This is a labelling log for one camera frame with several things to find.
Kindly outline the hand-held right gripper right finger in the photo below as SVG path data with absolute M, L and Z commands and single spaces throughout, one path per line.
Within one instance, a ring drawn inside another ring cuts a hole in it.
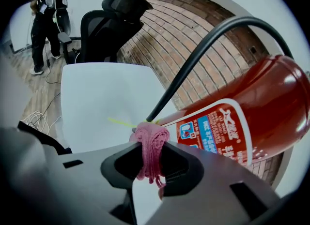
M 163 167 L 181 168 L 146 225 L 245 225 L 280 200 L 270 185 L 230 158 L 165 143 Z

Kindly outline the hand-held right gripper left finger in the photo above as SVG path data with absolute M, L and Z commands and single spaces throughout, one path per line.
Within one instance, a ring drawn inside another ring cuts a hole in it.
M 137 225 L 132 189 L 142 167 L 140 143 L 64 155 L 45 145 L 44 151 L 65 225 Z

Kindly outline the pink cloth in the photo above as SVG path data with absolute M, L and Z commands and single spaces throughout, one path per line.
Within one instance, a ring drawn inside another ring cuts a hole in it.
M 160 160 L 163 145 L 169 139 L 169 131 L 158 124 L 142 122 L 136 127 L 129 141 L 142 145 L 143 166 L 137 175 L 138 180 L 148 178 L 150 184 L 155 182 L 160 189 L 165 186 L 160 179 L 164 176 Z

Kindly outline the red fire extinguisher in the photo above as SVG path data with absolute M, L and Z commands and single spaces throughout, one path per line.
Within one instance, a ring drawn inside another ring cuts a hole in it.
M 310 128 L 310 81 L 293 60 L 280 34 L 271 25 L 251 16 L 229 18 L 203 38 L 147 122 L 153 123 L 219 37 L 247 25 L 272 36 L 283 54 L 263 58 L 210 96 L 160 119 L 157 126 L 175 132 L 177 145 L 165 141 L 160 150 L 150 152 L 142 143 L 136 143 L 107 162 L 121 173 L 152 167 L 166 176 L 170 170 L 201 171 L 202 162 L 197 153 L 227 156 L 246 166 L 279 154 L 299 141 Z

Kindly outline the black office chair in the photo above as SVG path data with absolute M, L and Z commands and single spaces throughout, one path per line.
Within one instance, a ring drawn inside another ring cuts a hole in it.
M 118 51 L 142 29 L 141 17 L 151 9 L 147 0 L 103 0 L 101 10 L 89 11 L 81 20 L 79 49 L 68 51 L 71 38 L 58 34 L 66 63 L 116 62 Z

